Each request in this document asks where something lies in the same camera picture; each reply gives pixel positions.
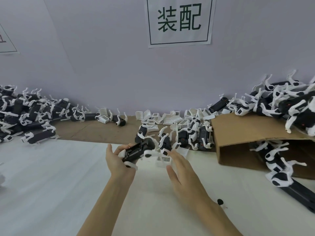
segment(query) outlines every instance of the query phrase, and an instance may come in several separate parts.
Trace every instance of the person's left arm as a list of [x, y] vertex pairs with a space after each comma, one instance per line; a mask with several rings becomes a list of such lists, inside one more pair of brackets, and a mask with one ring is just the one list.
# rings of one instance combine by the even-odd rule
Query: person's left arm
[[106, 149], [106, 162], [111, 178], [98, 198], [95, 206], [86, 218], [77, 236], [111, 236], [118, 214], [124, 203], [136, 170], [124, 165], [118, 154], [132, 146], [119, 146], [113, 153], [112, 145]]

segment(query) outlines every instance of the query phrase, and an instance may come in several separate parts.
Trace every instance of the black border line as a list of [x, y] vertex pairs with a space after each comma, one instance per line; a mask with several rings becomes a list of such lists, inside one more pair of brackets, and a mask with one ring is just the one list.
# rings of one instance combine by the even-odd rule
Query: black border line
[[[208, 23], [208, 34], [207, 34], [207, 40], [199, 40], [199, 41], [184, 41], [184, 42], [172, 42], [170, 44], [179, 44], [179, 43], [196, 43], [196, 42], [207, 42], [209, 37], [209, 29], [210, 29], [210, 19], [211, 19], [211, 11], [212, 11], [212, 1], [211, 0], [211, 7], [210, 7], [210, 16], [209, 16], [209, 23]], [[149, 16], [149, 3], [147, 0], [147, 10], [148, 10], [148, 22], [149, 22], [149, 33], [150, 33], [150, 45], [164, 45], [167, 43], [158, 43], [158, 44], [152, 44], [151, 41], [151, 30], [150, 30], [150, 16]]]
[[15, 48], [15, 51], [4, 51], [4, 52], [0, 52], [0, 53], [14, 53], [14, 52], [18, 52], [18, 50], [16, 49], [16, 47], [14, 46], [13, 42], [11, 41], [10, 37], [8, 36], [8, 34], [5, 32], [5, 30], [3, 29], [2, 25], [0, 24], [2, 30], [4, 31], [4, 33], [6, 34], [6, 36], [9, 38], [11, 44], [13, 45], [13, 47]]

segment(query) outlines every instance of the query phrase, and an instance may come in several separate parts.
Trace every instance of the open cardboard box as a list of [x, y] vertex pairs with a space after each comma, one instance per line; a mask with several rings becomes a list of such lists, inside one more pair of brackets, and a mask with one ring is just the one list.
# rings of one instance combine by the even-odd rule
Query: open cardboard box
[[250, 151], [251, 142], [262, 140], [285, 140], [290, 143], [288, 151], [281, 152], [286, 161], [305, 162], [306, 167], [294, 165], [293, 176], [315, 179], [314, 138], [293, 127], [289, 134], [285, 122], [272, 117], [253, 114], [237, 116], [234, 113], [219, 115], [211, 120], [214, 129], [215, 148], [219, 164], [253, 170], [270, 171], [258, 158], [258, 153]]

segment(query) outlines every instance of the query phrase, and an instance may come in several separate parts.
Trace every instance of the chinese character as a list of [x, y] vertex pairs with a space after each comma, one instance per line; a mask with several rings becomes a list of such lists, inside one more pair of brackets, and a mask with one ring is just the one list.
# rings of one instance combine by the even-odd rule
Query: chinese character
[[[192, 25], [191, 25], [191, 10], [189, 10], [189, 7], [199, 7], [199, 12], [198, 14], [192, 15]], [[192, 30], [198, 30], [200, 29], [201, 25], [199, 24], [198, 27], [195, 27], [194, 23], [195, 23], [195, 17], [200, 16], [201, 15], [201, 3], [199, 4], [190, 4], [190, 5], [183, 5], [180, 6], [180, 8], [183, 8], [183, 10], [180, 12], [180, 31], [182, 31], [182, 29], [188, 29], [190, 30], [190, 27], [192, 28]]]
[[2, 39], [1, 35], [0, 35], [0, 43], [6, 43], [6, 41]]
[[[177, 21], [169, 21], [168, 18], [165, 18], [165, 7], [163, 7], [163, 13], [162, 11], [158, 10], [158, 12], [161, 14], [158, 19], [162, 18], [166, 21], [162, 21], [162, 22], [158, 22], [158, 24], [163, 24], [162, 27], [160, 27], [158, 30], [162, 30], [163, 32], [167, 31], [168, 28], [166, 28], [166, 25], [173, 31], [176, 31], [177, 29], [174, 29], [173, 27], [175, 26], [174, 23], [176, 23]], [[166, 10], [166, 12], [169, 12], [169, 15], [166, 17], [175, 17], [175, 14], [172, 14], [173, 12], [176, 12], [176, 9], [172, 9], [172, 6], [169, 7], [169, 10]]]

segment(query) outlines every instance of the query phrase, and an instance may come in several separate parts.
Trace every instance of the person's left hand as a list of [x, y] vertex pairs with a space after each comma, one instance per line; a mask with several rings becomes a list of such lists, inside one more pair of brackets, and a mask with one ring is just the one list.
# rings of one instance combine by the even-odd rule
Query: person's left hand
[[133, 145], [134, 144], [130, 143], [128, 145], [118, 146], [113, 152], [112, 145], [108, 144], [106, 149], [106, 162], [113, 178], [132, 183], [136, 174], [136, 169], [126, 167], [118, 154], [123, 150], [129, 149]]

